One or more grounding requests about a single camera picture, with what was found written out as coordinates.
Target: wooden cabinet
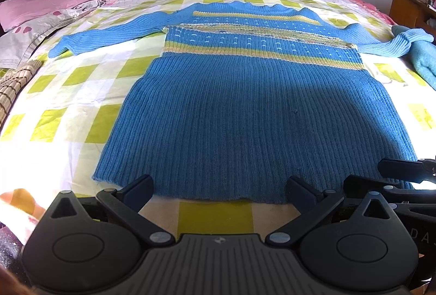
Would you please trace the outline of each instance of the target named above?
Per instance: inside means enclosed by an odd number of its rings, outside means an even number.
[[[392,0],[389,17],[399,25],[422,28],[436,38],[436,30],[427,24],[429,19],[436,19],[436,11],[420,0]]]

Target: bedsheet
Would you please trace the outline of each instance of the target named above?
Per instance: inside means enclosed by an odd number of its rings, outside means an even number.
[[[165,34],[153,34],[90,53],[48,59],[63,35],[103,29],[144,13],[175,11],[193,3],[250,2],[308,7],[343,28],[360,22],[374,37],[392,38],[390,26],[347,0],[116,0],[46,39],[31,59],[44,62],[18,97],[0,134],[0,198],[39,218],[60,190],[94,195],[107,183],[91,175],[119,109],[132,85],[162,51]],[[436,155],[436,91],[402,59],[362,55],[365,67],[383,83],[405,123],[418,158]],[[24,168],[17,169],[17,164]],[[418,188],[433,188],[423,183]],[[154,196],[141,214],[180,233],[248,233],[262,237],[298,215],[292,205],[246,200],[212,203]],[[0,210],[0,222],[4,219]]]

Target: pink pillow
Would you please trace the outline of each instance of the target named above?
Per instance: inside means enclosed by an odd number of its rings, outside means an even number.
[[[91,0],[6,0],[0,3],[0,25],[7,32],[31,19],[88,1]]]

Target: ribbed knit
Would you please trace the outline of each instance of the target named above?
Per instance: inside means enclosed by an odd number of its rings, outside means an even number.
[[[148,173],[160,195],[284,203],[290,175],[338,189],[349,174],[378,177],[384,157],[416,160],[355,45],[309,10],[259,9],[149,15],[166,27],[163,55],[128,93],[94,179]]]
[[[337,37],[344,41],[354,43],[358,46],[360,53],[376,54],[389,57],[400,57],[407,54],[411,43],[417,40],[433,42],[433,36],[427,34],[423,29],[410,29],[407,32],[398,35],[390,42],[380,42],[375,39],[365,28],[358,23],[348,25],[344,29],[339,29],[324,22],[316,13],[303,8],[299,11],[286,8],[282,5],[274,6],[254,6],[250,3],[232,2],[212,4],[193,4],[182,10],[175,11],[172,14],[167,14],[161,11],[142,15],[136,19],[122,25],[109,27],[106,29],[91,29],[84,32],[64,35],[59,43],[49,51],[49,58],[54,58],[70,50],[74,55],[101,48],[107,45],[122,43],[131,39],[141,38],[146,35],[160,32],[165,26],[176,25],[180,23],[212,23],[216,18],[207,19],[204,17],[198,18],[195,13],[251,13],[259,16],[303,16],[307,19],[312,19],[320,24],[318,31],[322,35],[329,37]],[[316,28],[300,26],[295,28],[301,32],[315,33]]]
[[[392,26],[394,35],[401,35],[409,30],[405,26]],[[410,47],[408,59],[419,76],[436,90],[436,46],[427,41],[417,40]]]

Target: pink blanket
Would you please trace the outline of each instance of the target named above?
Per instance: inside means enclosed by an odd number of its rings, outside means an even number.
[[[31,19],[87,1],[91,0],[6,0],[0,3],[0,25],[7,32]]]
[[[387,14],[380,12],[374,5],[368,4],[367,2],[363,0],[349,0],[353,2],[356,5],[359,5],[361,8],[364,8],[369,13],[371,13],[374,17],[377,17],[378,19],[382,20],[384,23],[388,25],[395,25],[395,21],[391,19]]]

